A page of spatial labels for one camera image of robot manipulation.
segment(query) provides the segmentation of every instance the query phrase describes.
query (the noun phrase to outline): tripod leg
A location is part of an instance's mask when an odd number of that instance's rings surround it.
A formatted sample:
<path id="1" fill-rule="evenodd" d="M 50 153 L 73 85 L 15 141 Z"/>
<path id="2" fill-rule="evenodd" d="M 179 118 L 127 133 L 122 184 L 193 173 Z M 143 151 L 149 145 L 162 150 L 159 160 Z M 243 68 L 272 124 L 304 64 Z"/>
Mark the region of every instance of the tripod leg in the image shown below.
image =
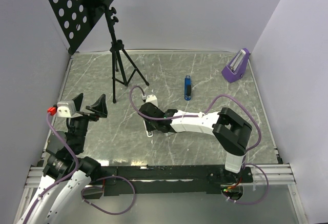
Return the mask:
<path id="1" fill-rule="evenodd" d="M 138 72 L 138 74 L 140 75 L 140 77 L 144 80 L 144 82 L 146 83 L 146 86 L 149 86 L 149 82 L 145 79 L 145 77 L 142 75 L 142 73 L 140 72 L 140 70 L 138 69 L 138 67 L 135 65 L 135 63 L 132 61 L 131 57 L 128 55 L 128 53 L 125 51 L 125 49 L 122 49 L 122 52 L 124 53 L 124 55 L 128 58 L 128 60 L 130 61 L 130 63 L 132 64 L 132 66 L 134 67 L 134 69 Z"/>
<path id="2" fill-rule="evenodd" d="M 116 103 L 116 97 L 115 97 L 115 62 L 117 61 L 116 59 L 116 53 L 112 53 L 112 72 L 113 72 L 113 103 Z"/>
<path id="3" fill-rule="evenodd" d="M 115 51 L 115 53 L 116 53 L 116 58 L 117 58 L 117 61 L 118 61 L 119 69 L 120 69 L 121 74 L 122 74 L 124 86 L 127 87 L 128 86 L 128 82 L 127 82 L 127 78 L 125 76 L 125 72 L 124 72 L 124 67 L 123 67 L 121 55 L 119 54 L 119 51 Z"/>
<path id="4" fill-rule="evenodd" d="M 117 58 L 115 58 L 115 71 L 118 72 L 118 67 L 117 67 Z"/>

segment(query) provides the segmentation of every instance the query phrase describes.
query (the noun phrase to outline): perforated black panel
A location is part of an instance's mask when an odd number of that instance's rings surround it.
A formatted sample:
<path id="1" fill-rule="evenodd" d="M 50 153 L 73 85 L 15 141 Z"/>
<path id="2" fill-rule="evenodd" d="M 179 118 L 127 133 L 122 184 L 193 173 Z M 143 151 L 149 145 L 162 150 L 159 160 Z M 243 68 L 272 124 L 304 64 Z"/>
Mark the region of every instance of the perforated black panel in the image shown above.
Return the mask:
<path id="1" fill-rule="evenodd" d="M 74 54 L 114 0 L 49 0 Z"/>

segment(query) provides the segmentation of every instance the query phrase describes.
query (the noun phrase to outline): metal frame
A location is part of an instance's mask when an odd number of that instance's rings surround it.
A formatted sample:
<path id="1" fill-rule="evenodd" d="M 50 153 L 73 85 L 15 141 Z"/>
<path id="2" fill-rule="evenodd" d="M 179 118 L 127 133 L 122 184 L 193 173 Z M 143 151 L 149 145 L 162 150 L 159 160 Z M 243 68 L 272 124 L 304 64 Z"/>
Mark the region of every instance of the metal frame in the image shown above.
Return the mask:
<path id="1" fill-rule="evenodd" d="M 217 51 L 197 51 L 197 50 L 196 51 L 190 51 L 190 50 L 175 50 L 175 51 L 172 51 L 172 50 L 127 50 L 127 51 L 130 54 L 133 54 L 133 53 L 139 53 L 139 54 L 140 53 L 154 53 L 154 54 L 161 54 L 161 53 L 162 54 L 164 54 L 164 53 L 169 54 L 169 53 L 171 53 L 171 54 L 174 54 L 174 53 L 184 53 L 184 52 L 185 53 L 191 53 L 191 52 L 192 53 L 219 53 Z M 95 54 L 95 53 L 78 53 L 78 52 L 75 53 L 75 55 L 79 55 L 79 54 Z M 111 54 L 111 53 L 110 52 L 97 52 L 96 54 Z M 63 83 L 61 85 L 60 92 L 59 92 L 58 101 L 60 101 L 61 98 L 62 98 L 63 91 L 64 91 L 64 88 L 65 88 L 65 85 L 66 85 L 67 77 L 68 77 L 68 74 L 69 74 L 73 59 L 74 59 L 74 56 L 71 56 L 70 59 L 69 59 L 67 70 L 66 70 L 66 73 L 65 73 L 65 76 L 64 76 L 64 79 L 63 79 Z M 259 95 L 260 102 L 261 102 L 261 105 L 262 105 L 262 108 L 263 108 L 263 111 L 264 111 L 265 119 L 266 119 L 266 122 L 267 122 L 268 127 L 269 127 L 270 135 L 271 135 L 271 138 L 272 138 L 272 141 L 273 141 L 273 146 L 276 150 L 276 155 L 279 156 L 279 152 L 277 150 L 277 147 L 276 147 L 273 135 L 272 135 L 272 131 L 271 131 L 271 127 L 270 127 L 270 124 L 269 124 L 269 121 L 268 121 L 268 117 L 267 117 L 267 114 L 266 114 L 265 109 L 264 109 L 262 98 L 261 98 L 261 95 L 259 93 L 259 89 L 258 89 L 256 79 L 255 79 L 253 69 L 252 69 L 252 66 L 251 66 L 250 62 L 249 62 L 249 66 L 250 66 L 252 77 L 253 77 L 254 83 L 255 83 L 255 87 L 256 87 L 256 90 L 257 90 L 257 93 Z M 55 119 L 56 119 L 56 117 L 54 116 L 53 119 L 52 119 L 52 124 L 54 124 Z M 49 134 L 47 136 L 47 140 L 46 140 L 46 143 L 45 143 L 45 148 L 46 148 L 46 145 L 47 145 L 49 135 L 50 135 L 50 130 L 49 130 Z M 45 158 L 46 158 L 46 153 L 45 153 L 45 150 L 44 150 L 41 160 L 42 159 L 44 160 Z M 289 188 L 289 191 L 290 191 L 290 194 L 291 194 L 291 198 L 292 198 L 292 202 L 293 202 L 293 205 L 294 205 L 294 209 L 296 211 L 299 223 L 301 223 L 301 224 L 309 223 L 307 218 L 306 218 L 306 214 L 304 212 L 304 208 L 303 208 L 299 193 L 297 191 L 296 181 L 295 181 L 291 166 L 289 164 L 263 164 L 263 165 L 258 165 L 258 166 L 261 167 L 264 170 L 264 172 L 266 173 L 266 175 L 268 176 L 270 185 L 288 185 L 288 188 Z M 246 184 L 243 183 L 241 185 L 244 185 L 244 186 L 251 185 L 251 186 L 254 186 L 254 187 L 256 185 L 265 185 L 266 181 L 265 181 L 265 178 L 264 178 L 263 174 L 258 169 L 256 169 L 255 167 L 253 167 L 253 166 L 250 166 L 250 167 L 251 167 L 251 171 L 252 171 L 252 174 L 253 174 L 254 182 L 253 183 L 246 183 Z M 39 185 L 41 176 L 43 174 L 42 170 L 43 170 L 43 167 L 31 167 L 30 168 L 30 171 L 29 171 L 29 174 L 28 174 L 25 186 L 24 186 L 23 195 L 22 195 L 22 198 L 21 198 L 18 210 L 17 210 L 17 214 L 16 214 L 16 217 L 15 217 L 14 223 L 17 222 L 17 220 L 22 216 L 25 209 L 27 208 L 27 206 L 30 202 L 30 199 L 32 198 L 33 191 Z"/>

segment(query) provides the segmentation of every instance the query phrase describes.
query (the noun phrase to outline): gray wall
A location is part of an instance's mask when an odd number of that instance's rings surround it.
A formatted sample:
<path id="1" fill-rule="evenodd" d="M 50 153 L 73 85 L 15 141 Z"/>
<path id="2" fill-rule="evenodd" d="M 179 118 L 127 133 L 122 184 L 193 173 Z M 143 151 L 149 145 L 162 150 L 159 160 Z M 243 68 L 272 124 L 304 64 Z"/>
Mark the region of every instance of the gray wall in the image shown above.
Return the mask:
<path id="1" fill-rule="evenodd" d="M 39 0 L 0 0 L 0 217 L 13 223 L 31 164 L 48 133 L 66 48 Z"/>
<path id="2" fill-rule="evenodd" d="M 42 1 L 59 28 L 49 3 Z M 279 1 L 115 0 L 120 20 L 115 28 L 127 49 L 253 50 Z M 109 47 L 102 17 L 79 51 L 107 51 Z"/>
<path id="3" fill-rule="evenodd" d="M 328 0 L 281 0 L 252 54 L 284 162 L 310 223 L 328 222 Z"/>

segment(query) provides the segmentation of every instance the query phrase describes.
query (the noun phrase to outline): tripod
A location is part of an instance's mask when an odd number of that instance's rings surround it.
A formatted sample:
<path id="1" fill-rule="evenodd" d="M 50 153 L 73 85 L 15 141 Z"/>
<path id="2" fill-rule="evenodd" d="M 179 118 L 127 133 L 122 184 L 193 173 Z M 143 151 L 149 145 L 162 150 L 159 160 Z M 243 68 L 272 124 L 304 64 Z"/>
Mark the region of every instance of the tripod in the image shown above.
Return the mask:
<path id="1" fill-rule="evenodd" d="M 148 81 L 146 81 L 145 77 L 142 75 L 142 73 L 140 72 L 140 70 L 138 69 L 136 64 L 132 61 L 131 57 L 128 55 L 128 53 L 124 49 L 122 40 L 116 39 L 114 25 L 115 25 L 115 23 L 118 22 L 118 19 L 116 16 L 113 16 L 113 18 L 111 18 L 112 15 L 114 15 L 114 14 L 116 14 L 116 10 L 114 7 L 112 7 L 110 10 L 108 9 L 107 6 L 105 7 L 105 17 L 106 17 L 108 29 L 109 29 L 109 32 L 110 32 L 111 38 L 112 38 L 112 47 L 110 49 L 110 52 L 112 53 L 112 68 L 113 68 L 112 69 L 113 70 L 113 77 L 112 77 L 112 79 L 113 79 L 113 103 L 116 103 L 116 97 L 115 97 L 115 83 L 116 82 L 119 82 L 127 87 L 128 84 L 130 83 L 133 75 L 135 74 L 135 72 L 138 72 L 138 74 L 144 80 L 144 82 L 146 83 L 147 86 L 149 86 L 149 83 L 148 83 Z M 124 71 L 124 67 L 122 64 L 122 58 L 121 58 L 119 51 L 122 51 L 124 53 L 124 55 L 128 58 L 129 62 L 134 67 L 134 70 L 128 80 L 125 76 L 125 71 Z M 119 65 L 119 69 L 121 71 L 123 81 L 121 81 L 115 77 L 115 71 L 118 72 L 117 63 Z"/>

